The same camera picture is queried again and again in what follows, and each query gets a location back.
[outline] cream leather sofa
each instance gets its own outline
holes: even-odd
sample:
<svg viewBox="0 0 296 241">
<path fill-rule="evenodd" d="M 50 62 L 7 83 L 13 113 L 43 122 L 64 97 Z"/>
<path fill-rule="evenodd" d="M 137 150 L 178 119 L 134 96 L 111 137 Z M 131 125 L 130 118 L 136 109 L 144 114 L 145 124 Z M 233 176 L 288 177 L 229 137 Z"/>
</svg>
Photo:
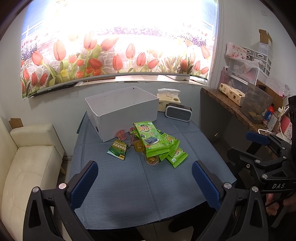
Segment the cream leather sofa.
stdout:
<svg viewBox="0 0 296 241">
<path fill-rule="evenodd" d="M 20 127 L 9 134 L 0 118 L 0 217 L 16 241 L 22 241 L 32 188 L 56 187 L 63 155 L 51 124 Z"/>
</svg>

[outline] table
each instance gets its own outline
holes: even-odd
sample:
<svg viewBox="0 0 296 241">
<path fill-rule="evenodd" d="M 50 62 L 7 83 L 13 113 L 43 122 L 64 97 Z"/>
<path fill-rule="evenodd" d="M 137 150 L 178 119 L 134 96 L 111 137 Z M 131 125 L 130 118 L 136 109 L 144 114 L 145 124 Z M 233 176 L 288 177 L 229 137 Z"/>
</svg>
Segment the table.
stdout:
<svg viewBox="0 0 296 241">
<path fill-rule="evenodd" d="M 234 115 L 244 126 L 248 128 L 249 131 L 258 133 L 258 129 L 266 129 L 262 124 L 254 124 L 251 122 L 242 112 L 240 106 L 235 104 L 226 95 L 222 94 L 217 89 L 201 88 L 201 92 L 205 93 L 213 100 L 217 101 L 222 107 L 228 110 L 232 115 Z M 276 159 L 277 156 L 270 150 L 268 146 L 264 146 L 267 152 L 270 154 L 272 159 Z"/>
<path fill-rule="evenodd" d="M 75 213 L 87 229 L 118 229 L 144 225 L 182 213 L 205 201 L 191 166 L 200 159 L 222 182 L 235 177 L 200 129 L 192 122 L 166 118 L 158 112 L 156 128 L 181 141 L 188 157 L 177 168 L 163 160 L 149 166 L 132 147 L 125 160 L 107 153 L 113 140 L 102 142 L 88 116 L 82 122 L 71 162 L 70 178 L 89 160 L 99 174 L 81 208 Z"/>
</svg>

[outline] beige tissue package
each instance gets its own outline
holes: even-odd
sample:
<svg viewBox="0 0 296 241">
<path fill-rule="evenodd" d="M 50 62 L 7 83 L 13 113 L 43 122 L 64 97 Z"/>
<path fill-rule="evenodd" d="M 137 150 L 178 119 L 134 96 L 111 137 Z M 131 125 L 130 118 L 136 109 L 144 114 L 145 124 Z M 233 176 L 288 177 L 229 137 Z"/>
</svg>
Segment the beige tissue package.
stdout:
<svg viewBox="0 0 296 241">
<path fill-rule="evenodd" d="M 181 101 L 178 97 L 179 93 L 180 91 L 175 89 L 158 89 L 158 111 L 165 112 L 166 106 L 169 103 L 181 104 Z"/>
</svg>

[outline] metal screw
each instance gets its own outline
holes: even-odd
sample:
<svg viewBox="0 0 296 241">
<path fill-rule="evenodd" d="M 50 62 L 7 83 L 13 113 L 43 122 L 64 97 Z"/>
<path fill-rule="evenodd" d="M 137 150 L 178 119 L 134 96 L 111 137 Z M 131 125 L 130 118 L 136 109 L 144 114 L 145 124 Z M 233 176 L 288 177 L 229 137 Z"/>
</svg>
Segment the metal screw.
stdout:
<svg viewBox="0 0 296 241">
<path fill-rule="evenodd" d="M 259 189 L 258 189 L 258 187 L 252 186 L 252 191 L 254 191 L 254 192 L 258 192 Z"/>
<path fill-rule="evenodd" d="M 227 189 L 230 189 L 232 187 L 232 185 L 230 183 L 224 183 L 224 187 Z"/>
<path fill-rule="evenodd" d="M 66 183 L 61 183 L 61 184 L 59 185 L 59 189 L 65 189 L 66 186 L 67 186 Z"/>
<path fill-rule="evenodd" d="M 32 192 L 38 192 L 39 191 L 39 188 L 38 187 L 34 187 L 33 189 L 32 189 Z"/>
</svg>

